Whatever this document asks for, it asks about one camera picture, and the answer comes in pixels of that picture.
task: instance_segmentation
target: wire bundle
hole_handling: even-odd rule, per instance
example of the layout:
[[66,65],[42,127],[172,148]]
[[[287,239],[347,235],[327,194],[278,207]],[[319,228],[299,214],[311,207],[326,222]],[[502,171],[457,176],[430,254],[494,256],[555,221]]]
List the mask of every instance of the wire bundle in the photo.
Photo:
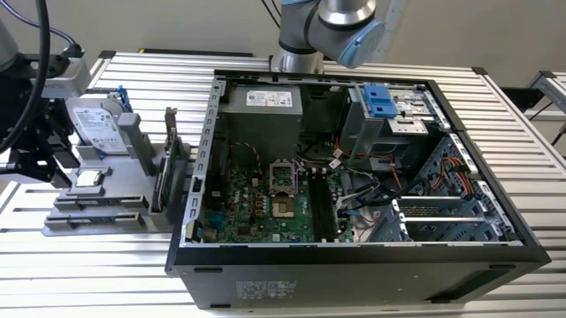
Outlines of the wire bundle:
[[255,161],[258,162],[258,173],[259,173],[259,175],[262,175],[262,164],[260,164],[260,160],[259,160],[258,150],[247,142],[235,142],[234,144],[230,145],[230,148],[234,147],[234,146],[246,146],[254,151]]
[[[349,157],[350,157],[350,153],[349,153],[349,152],[346,152],[346,151],[343,151],[343,150],[339,148],[339,141],[338,141],[338,138],[335,138],[335,139],[334,139],[334,147],[335,147],[337,149],[339,149],[339,151],[342,151],[342,153],[343,153],[346,156],[349,156]],[[357,154],[357,155],[355,155],[355,157],[357,157],[357,158],[363,157],[363,154]],[[391,166],[391,174],[393,174],[393,178],[395,179],[395,182],[397,182],[397,186],[398,186],[398,188],[399,188],[399,189],[402,189],[402,188],[403,188],[403,186],[401,185],[399,177],[397,176],[397,172],[395,172],[395,156],[394,156],[393,154],[385,154],[385,155],[371,154],[371,155],[370,155],[370,157],[373,157],[373,158],[389,158],[390,166]]]
[[[434,184],[433,184],[433,187],[431,187],[433,190],[435,190],[441,186],[442,181],[445,180],[445,175],[446,175],[445,162],[449,162],[453,165],[453,168],[454,167],[463,167],[465,166],[465,164],[463,164],[463,162],[462,162],[462,160],[459,158],[455,158],[455,157],[443,157],[442,158],[442,163],[441,163],[439,178],[438,178],[437,182],[434,182]],[[463,188],[465,188],[466,193],[467,194],[473,194],[474,193],[474,188],[471,186],[470,180],[466,177],[465,172],[463,171],[457,171],[457,176],[458,176],[458,179],[462,182],[462,185],[463,185]]]

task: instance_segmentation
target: black cable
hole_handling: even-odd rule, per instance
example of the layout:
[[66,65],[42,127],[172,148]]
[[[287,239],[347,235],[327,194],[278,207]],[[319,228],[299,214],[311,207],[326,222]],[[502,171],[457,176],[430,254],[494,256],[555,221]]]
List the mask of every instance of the black cable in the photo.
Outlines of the black cable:
[[51,51],[51,34],[50,34],[50,17],[47,11],[46,0],[35,0],[35,6],[38,7],[38,16],[39,16],[39,65],[38,65],[38,75],[35,76],[35,83],[32,93],[30,95],[28,103],[26,105],[20,119],[8,134],[8,137],[1,141],[0,144],[0,154],[7,151],[13,144],[16,143],[21,133],[24,132],[26,127],[30,124],[31,119],[36,113],[38,104],[42,99],[43,87],[46,85],[47,79],[47,67]]
[[547,108],[550,107],[550,105],[551,105],[551,102],[550,102],[549,104],[546,104],[546,106],[545,106],[545,107],[542,107],[542,108],[537,111],[537,114],[534,114],[534,115],[533,115],[533,117],[529,119],[529,121],[531,121],[531,120],[533,120],[533,118],[534,118],[534,117],[537,117],[537,116],[538,116],[538,114],[539,114],[539,113],[542,113],[542,112],[543,112],[543,110],[545,110],[545,109],[547,109]]
[[279,9],[276,8],[275,0],[271,0],[271,3],[274,4],[274,8],[275,8],[276,14],[279,16],[282,16],[282,13],[279,12]]
[[279,23],[276,22],[276,19],[275,19],[275,17],[274,17],[274,13],[271,13],[271,10],[268,9],[268,6],[267,6],[267,3],[266,3],[266,0],[262,0],[262,3],[263,3],[263,6],[266,7],[266,10],[267,10],[268,15],[271,15],[271,19],[274,20],[274,23],[275,23],[276,27],[278,27],[278,28],[282,28],[282,26],[280,26],[280,25],[279,25]]
[[557,143],[558,143],[558,140],[562,138],[562,133],[559,133],[558,135],[557,135],[557,137],[554,138],[554,140],[551,141],[551,145],[554,146]]
[[363,207],[381,207],[383,205],[387,205],[391,203],[391,201],[394,199],[397,199],[398,197],[403,196],[405,194],[409,193],[409,191],[418,185],[418,184],[423,184],[426,186],[429,180],[426,180],[425,178],[418,178],[414,179],[405,188],[402,188],[398,192],[395,192],[393,195],[390,195],[386,199],[381,199],[381,200],[375,200],[375,201],[365,201],[362,204],[359,204],[359,206],[353,207],[351,209],[345,208],[341,209],[342,211],[346,210],[358,210],[362,209]]
[[367,217],[365,217],[363,215],[354,215],[355,217],[361,217],[367,223],[373,224],[377,221],[379,221],[379,218],[377,217],[374,220],[370,220]]

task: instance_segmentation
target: gray robot arm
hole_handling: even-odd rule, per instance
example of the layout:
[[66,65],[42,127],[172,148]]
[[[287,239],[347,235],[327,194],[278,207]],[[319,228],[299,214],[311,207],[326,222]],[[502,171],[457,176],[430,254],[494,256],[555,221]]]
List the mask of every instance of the gray robot arm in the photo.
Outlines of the gray robot arm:
[[323,55],[347,68],[362,65],[385,33],[375,10],[377,0],[282,0],[271,71],[322,73]]
[[0,21],[0,72],[15,62],[17,55],[17,44],[8,33],[4,23]]

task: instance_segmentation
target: aluminum extrusion table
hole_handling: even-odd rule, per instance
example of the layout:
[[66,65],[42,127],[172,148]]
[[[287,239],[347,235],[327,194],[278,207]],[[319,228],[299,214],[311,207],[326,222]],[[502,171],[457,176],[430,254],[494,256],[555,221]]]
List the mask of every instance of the aluminum extrusion table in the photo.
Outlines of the aluminum extrusion table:
[[538,88],[558,109],[566,113],[566,73],[539,71],[530,88]]
[[[266,58],[116,53],[99,58],[91,87],[128,89],[142,129],[163,140],[164,109],[198,145],[214,69],[267,70]],[[58,191],[11,183],[0,197],[0,311],[27,315],[186,317],[566,316],[566,162],[487,75],[471,68],[366,64],[326,73],[435,80],[553,263],[465,305],[199,311],[164,274],[170,234],[43,237]]]

